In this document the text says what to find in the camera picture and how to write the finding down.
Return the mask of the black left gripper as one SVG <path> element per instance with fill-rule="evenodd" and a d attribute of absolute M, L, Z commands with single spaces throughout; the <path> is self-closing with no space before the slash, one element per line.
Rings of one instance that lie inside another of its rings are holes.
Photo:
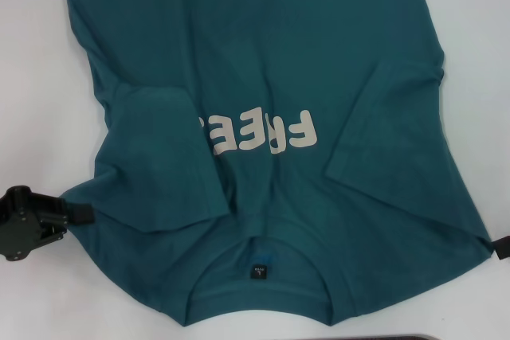
<path fill-rule="evenodd" d="M 28 186 L 11 187 L 1 197 L 1 255 L 7 261 L 24 260 L 44 243 L 61 240 L 67 225 L 94 222 L 89 204 L 32 193 Z"/>

